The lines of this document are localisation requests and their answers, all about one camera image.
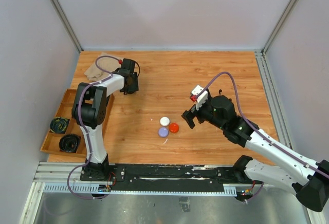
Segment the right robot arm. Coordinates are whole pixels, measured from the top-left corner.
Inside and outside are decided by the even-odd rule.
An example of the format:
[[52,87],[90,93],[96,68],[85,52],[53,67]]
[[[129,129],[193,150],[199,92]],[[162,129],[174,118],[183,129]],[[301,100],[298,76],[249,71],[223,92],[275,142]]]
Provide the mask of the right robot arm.
[[191,95],[195,103],[182,114],[190,128],[194,118],[199,123],[209,122],[222,130],[226,139],[266,157],[273,166],[241,156],[234,164],[233,177],[239,183],[248,179],[281,188],[297,198],[306,208],[321,212],[328,201],[328,161],[317,162],[282,145],[256,124],[235,112],[231,99],[224,95],[199,97]]

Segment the white round charging case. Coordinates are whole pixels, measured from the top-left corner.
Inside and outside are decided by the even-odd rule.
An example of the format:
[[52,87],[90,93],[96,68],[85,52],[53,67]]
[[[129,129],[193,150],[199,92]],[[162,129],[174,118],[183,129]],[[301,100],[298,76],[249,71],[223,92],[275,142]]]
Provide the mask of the white round charging case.
[[161,117],[159,122],[160,122],[161,126],[166,127],[166,126],[169,126],[170,119],[168,117]]

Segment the orange round charging case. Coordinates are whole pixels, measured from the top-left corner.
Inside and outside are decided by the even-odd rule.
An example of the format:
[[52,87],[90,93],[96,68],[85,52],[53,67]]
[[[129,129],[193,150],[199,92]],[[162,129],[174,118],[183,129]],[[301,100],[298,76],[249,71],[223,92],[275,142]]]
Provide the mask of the orange round charging case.
[[177,133],[179,131],[179,125],[177,123],[171,123],[169,126],[168,126],[168,130],[169,132],[171,133]]

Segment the purple round charging case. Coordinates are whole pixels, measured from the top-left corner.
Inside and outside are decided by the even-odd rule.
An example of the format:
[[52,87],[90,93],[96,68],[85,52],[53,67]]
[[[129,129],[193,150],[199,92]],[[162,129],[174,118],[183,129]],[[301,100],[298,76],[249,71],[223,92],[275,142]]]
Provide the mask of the purple round charging case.
[[165,138],[169,135],[169,130],[166,127],[161,127],[158,130],[158,135],[162,138]]

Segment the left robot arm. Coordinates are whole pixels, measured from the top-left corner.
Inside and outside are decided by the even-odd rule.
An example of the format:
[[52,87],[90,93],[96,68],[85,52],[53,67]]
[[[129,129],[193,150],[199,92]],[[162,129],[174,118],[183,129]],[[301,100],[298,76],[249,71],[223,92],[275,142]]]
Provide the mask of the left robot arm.
[[138,77],[135,71],[139,64],[131,59],[118,59],[120,67],[107,71],[107,75],[93,83],[80,83],[77,88],[71,116],[79,125],[86,144],[86,162],[81,166],[80,180],[106,181],[114,168],[109,164],[108,154],[103,143],[102,126],[111,95],[119,91],[130,95],[139,90]]

